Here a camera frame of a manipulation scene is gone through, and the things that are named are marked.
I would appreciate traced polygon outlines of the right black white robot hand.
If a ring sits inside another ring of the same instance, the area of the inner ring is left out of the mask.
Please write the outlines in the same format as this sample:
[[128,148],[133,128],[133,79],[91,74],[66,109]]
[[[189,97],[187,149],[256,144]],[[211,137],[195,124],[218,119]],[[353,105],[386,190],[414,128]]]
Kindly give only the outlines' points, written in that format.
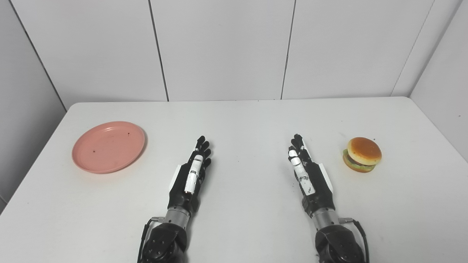
[[301,135],[295,134],[288,148],[288,160],[303,195],[305,213],[313,218],[319,210],[335,210],[329,178],[322,164],[312,161]]

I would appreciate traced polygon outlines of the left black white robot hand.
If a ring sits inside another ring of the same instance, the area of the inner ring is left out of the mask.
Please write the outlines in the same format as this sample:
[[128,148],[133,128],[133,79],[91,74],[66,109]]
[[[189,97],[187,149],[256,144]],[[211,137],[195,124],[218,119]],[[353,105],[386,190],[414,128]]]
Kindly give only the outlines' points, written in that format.
[[168,208],[182,208],[192,216],[197,212],[199,192],[204,183],[206,169],[212,163],[210,143],[205,136],[197,140],[189,160],[178,170],[174,184],[169,192]]

